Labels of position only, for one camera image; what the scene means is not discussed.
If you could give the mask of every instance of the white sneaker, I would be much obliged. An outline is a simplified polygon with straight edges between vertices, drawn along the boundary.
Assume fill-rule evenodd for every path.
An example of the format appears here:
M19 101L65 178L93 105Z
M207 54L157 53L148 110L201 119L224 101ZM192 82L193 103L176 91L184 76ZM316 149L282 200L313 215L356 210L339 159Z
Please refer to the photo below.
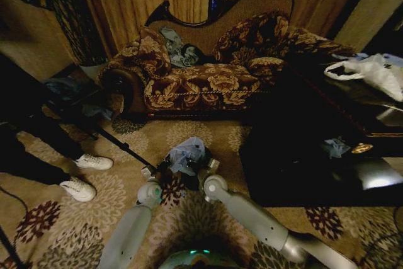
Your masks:
M91 201L96 196L94 187L73 176L69 181L60 183L60 186L79 202Z
M74 162L79 168L94 168L98 170L107 170L113 165L113 161L107 157L95 157L90 154L83 154Z

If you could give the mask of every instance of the black pole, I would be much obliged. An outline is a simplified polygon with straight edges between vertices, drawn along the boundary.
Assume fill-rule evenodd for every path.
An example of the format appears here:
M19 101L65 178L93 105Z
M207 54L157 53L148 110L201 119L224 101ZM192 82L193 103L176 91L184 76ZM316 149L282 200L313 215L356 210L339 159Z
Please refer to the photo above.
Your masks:
M59 104L64 105L63 106L64 108L68 107L65 105L65 102L63 100L61 100L58 96L55 96L54 94L52 94L52 95L53 95L53 98L52 98L53 100L55 99L54 97L57 97L57 102ZM85 125L84 128L94 129L97 133L102 135L105 139L109 140L110 142L114 143L114 145L118 146L121 150L127 152L128 154L130 154L135 159L139 160L144 165L150 166L151 168L156 170L154 165L152 165L150 162L146 161L144 158L140 157L133 150L131 150L130 146L127 143L123 143L123 142L119 141L116 137L114 137L113 135L108 133L105 129L100 127L98 124L92 122L88 117L86 117L82 113L77 113L77 112L74 112L74 111L68 110L68 109L67 110L61 109L59 106L57 106L55 104L54 101L47 102L47 105L53 111L55 111L57 114L59 114L61 117L67 116L68 118L70 118L70 120L72 120L77 126L82 127L82 125Z
M27 269L28 267L21 261L20 257L17 255L17 252L15 251L13 245L8 240L7 235L4 233L1 226L0 226L0 240L4 245L4 247L6 247L6 250L10 255L10 257L16 263L17 269Z

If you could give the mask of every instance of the sofa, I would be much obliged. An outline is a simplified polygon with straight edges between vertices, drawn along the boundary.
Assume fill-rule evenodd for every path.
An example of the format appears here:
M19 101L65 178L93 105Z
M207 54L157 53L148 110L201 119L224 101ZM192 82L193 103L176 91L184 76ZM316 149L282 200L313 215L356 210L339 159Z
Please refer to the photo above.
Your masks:
M177 20L162 3L100 72L99 81L124 99L123 113L148 117L235 117L265 100L295 56L329 60L350 56L351 47L289 25L294 0L226 0L214 18ZM171 64L166 26L208 59L178 68Z

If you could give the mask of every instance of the person's leg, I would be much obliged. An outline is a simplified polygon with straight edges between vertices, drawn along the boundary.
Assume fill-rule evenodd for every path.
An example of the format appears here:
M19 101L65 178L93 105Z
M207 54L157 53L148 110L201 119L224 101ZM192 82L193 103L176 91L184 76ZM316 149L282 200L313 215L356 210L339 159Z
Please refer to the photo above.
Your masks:
M91 201L96 196L96 190L90 184L27 153L24 145L16 139L10 129L1 127L0 135L8 147L0 149L0 156L3 158L0 165L1 172L47 185L60 185L79 202Z
M70 179L70 175L59 167L27 153L24 145L7 127L3 126L0 134L4 145L7 146L0 151L2 157L0 171L48 185L58 185Z
M65 157L77 160L84 154L80 144L71 139L54 119L45 116L41 111L29 117L17 118L12 123L20 130L40 138Z
M13 123L19 129L40 138L63 156L74 160L79 168L106 170L113 165L113 161L106 157L85 154L78 142L71 139L54 119L46 117L42 112L15 118Z

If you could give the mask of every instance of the floral upholstery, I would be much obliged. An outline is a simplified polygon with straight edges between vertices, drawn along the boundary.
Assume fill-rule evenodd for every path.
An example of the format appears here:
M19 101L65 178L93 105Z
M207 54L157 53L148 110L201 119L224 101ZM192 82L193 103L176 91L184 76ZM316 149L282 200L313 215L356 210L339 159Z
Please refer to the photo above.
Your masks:
M99 83L105 85L105 82L108 81L105 75L114 69L123 69L129 72L133 72L140 78L142 83L147 85L150 80L148 73L146 73L145 69L142 67L142 61L138 57L140 48L140 37L136 40L132 40L122 50L120 53L116 54L108 63L106 67L104 67L101 72L98 74Z
M238 110L251 106L265 91L245 67L205 64L172 68L168 76L151 79L145 102L152 110Z
M265 56L281 59L286 59L295 54L322 57L329 57L331 54L350 57L355 54L352 47L315 35L305 28L294 26L289 26L285 36L276 45L270 45L265 51Z
M255 58L248 62L247 69L251 75L258 77L261 87L269 89L276 84L276 80L287 63L273 57Z
M166 76L171 70L171 61L164 37L145 26L140 29L140 37L138 57L141 59L144 69L152 79Z
M249 18L219 38L212 52L223 62L219 64L171 68L163 37L146 27L140 37L123 48L100 74L106 86L106 71L131 72L115 74L132 83L133 94L139 96L133 99L132 111L138 107L148 112L243 110L271 91L286 62L298 61L299 54L322 59L354 53L350 47L288 26L287 18L279 12Z
M222 35L213 55L219 62L245 66L253 58L264 57L269 46L283 39L287 28L288 19L280 12L253 16Z

